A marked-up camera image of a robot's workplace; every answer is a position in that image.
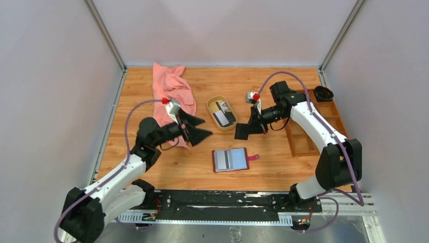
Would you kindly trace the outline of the black credit card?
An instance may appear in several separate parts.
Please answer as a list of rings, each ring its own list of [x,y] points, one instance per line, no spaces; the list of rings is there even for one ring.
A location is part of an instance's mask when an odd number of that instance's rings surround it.
[[[228,123],[226,124],[227,127],[232,126],[236,122],[236,118],[231,112],[225,112],[225,117],[228,121]]]

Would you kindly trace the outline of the yellow oval tray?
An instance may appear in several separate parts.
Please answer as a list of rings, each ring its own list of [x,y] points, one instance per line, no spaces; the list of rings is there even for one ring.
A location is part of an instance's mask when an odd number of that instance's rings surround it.
[[[206,106],[220,131],[226,132],[236,127],[237,116],[224,96],[214,96],[208,99]]]

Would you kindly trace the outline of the red leather card holder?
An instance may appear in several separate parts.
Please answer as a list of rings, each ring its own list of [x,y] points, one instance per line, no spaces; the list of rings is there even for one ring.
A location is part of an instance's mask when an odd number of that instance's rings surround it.
[[[220,171],[220,172],[249,170],[250,169],[249,162],[257,160],[260,157],[258,154],[248,155],[246,148],[233,148],[233,149],[223,149],[223,150],[229,150],[232,168],[228,171]],[[213,171],[215,173],[220,173],[215,171],[214,154],[213,154],[214,151],[215,150],[212,151]]]

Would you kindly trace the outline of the grey striped credit card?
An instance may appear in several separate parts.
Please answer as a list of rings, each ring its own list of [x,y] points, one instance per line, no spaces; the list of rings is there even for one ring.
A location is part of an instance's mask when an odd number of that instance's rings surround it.
[[[214,151],[215,171],[228,171],[232,168],[229,150]]]

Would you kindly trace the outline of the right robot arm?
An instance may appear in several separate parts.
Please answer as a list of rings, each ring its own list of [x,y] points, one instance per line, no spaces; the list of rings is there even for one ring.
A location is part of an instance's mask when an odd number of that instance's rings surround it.
[[[270,86],[274,106],[261,108],[257,92],[248,92],[252,104],[249,121],[236,125],[235,139],[246,140],[250,134],[264,134],[268,126],[281,119],[291,119],[309,135],[320,152],[315,173],[309,179],[291,186],[289,204],[302,211],[309,200],[338,187],[355,184],[362,178],[362,145],[336,130],[311,102],[308,93],[291,90],[285,81]]]

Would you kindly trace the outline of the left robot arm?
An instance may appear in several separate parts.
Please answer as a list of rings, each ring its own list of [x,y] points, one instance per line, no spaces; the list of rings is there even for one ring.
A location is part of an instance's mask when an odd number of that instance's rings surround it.
[[[64,230],[78,242],[94,242],[107,224],[127,210],[158,207],[154,186],[139,178],[159,159],[158,146],[179,138],[195,146],[212,135],[198,128],[204,119],[183,111],[176,119],[162,127],[152,117],[142,119],[134,147],[116,168],[84,189],[74,187],[67,193],[55,229]]]

